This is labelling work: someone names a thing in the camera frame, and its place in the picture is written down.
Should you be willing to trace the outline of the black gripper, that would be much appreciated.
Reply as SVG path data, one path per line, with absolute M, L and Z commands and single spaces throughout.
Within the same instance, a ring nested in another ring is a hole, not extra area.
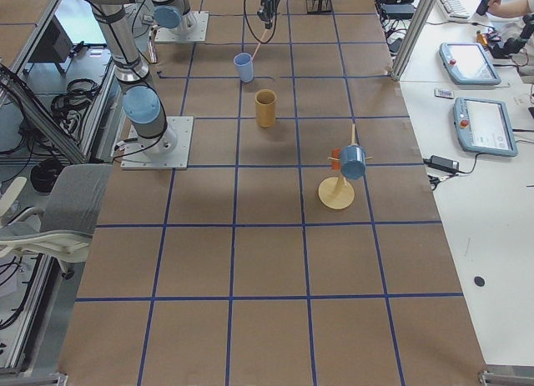
M 258 18 L 265 24 L 266 29 L 272 29 L 280 0 L 260 0 L 257 11 Z

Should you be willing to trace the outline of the person's forearm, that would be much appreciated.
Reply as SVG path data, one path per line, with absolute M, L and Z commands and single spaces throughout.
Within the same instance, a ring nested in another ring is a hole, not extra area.
M 527 14 L 533 14 L 533 0 L 511 0 L 500 5 L 501 18 L 517 18 Z

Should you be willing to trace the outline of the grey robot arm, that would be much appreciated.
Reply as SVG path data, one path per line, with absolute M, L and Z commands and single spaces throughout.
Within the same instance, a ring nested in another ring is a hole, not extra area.
M 138 135 L 143 150 L 154 153 L 176 144 L 169 130 L 164 106 L 154 89 L 149 62 L 139 52 L 126 18 L 125 6 L 139 0 L 84 0 L 112 53 L 117 78 L 123 93 L 123 110 Z M 162 28 L 180 28 L 189 17 L 189 0 L 152 0 L 154 20 Z
M 186 35 L 197 27 L 197 19 L 191 11 L 189 0 L 151 0 L 154 21 L 172 33 Z

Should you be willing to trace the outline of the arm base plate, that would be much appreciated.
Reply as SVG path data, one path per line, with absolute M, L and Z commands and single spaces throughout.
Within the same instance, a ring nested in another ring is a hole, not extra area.
M 180 11 L 155 13 L 157 32 L 156 43 L 203 43 L 206 39 L 209 12 L 189 11 L 183 15 Z
M 168 116 L 167 130 L 163 137 L 151 148 L 156 140 L 138 138 L 131 125 L 128 136 L 136 141 L 127 143 L 121 155 L 120 167 L 124 170 L 185 170 L 188 167 L 189 151 L 194 126 L 193 116 Z

